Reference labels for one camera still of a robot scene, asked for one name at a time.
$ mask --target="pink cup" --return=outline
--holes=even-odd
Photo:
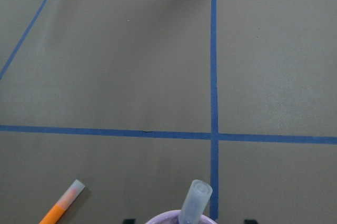
[[[180,210],[172,210],[161,213],[145,224],[176,224]],[[205,215],[201,215],[199,224],[216,224],[216,222]]]

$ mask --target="orange marker barrel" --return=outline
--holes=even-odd
[[[39,224],[55,224],[84,187],[79,180],[75,180]]]

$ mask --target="blue tape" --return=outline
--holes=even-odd
[[[31,31],[31,28],[33,27],[34,23],[36,22],[38,16],[40,15],[43,7],[46,5],[47,0],[43,0],[41,3],[41,6],[38,8],[36,14],[34,15],[33,19],[31,20],[30,24],[28,25],[27,29],[25,30],[25,32],[23,33],[22,37],[20,38],[19,42],[17,43],[17,45],[15,46],[13,52],[11,53],[11,55],[9,56],[7,62],[5,63],[4,67],[2,68],[1,72],[0,72],[0,79],[2,79],[2,77],[5,75],[7,69],[9,68],[11,62],[13,61],[16,53],[18,52],[18,50],[20,49],[23,41],[25,40],[25,38],[27,37],[29,31]]]
[[[149,138],[174,138],[174,139],[199,139],[209,140],[210,133],[169,132],[169,131],[140,131],[122,129],[97,129],[97,128],[58,128],[58,127],[32,127],[0,125],[0,131],[24,133],[48,133],[66,135],[92,135],[92,136],[128,136]]]
[[[211,0],[211,186],[210,217],[219,216],[219,117],[217,107],[216,0]]]
[[[284,142],[293,144],[337,144],[337,137],[219,134],[221,141]]]

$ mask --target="orange marker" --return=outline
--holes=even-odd
[[[79,180],[75,180],[39,224],[55,224],[76,197],[81,193],[84,187],[84,184],[82,184]]]

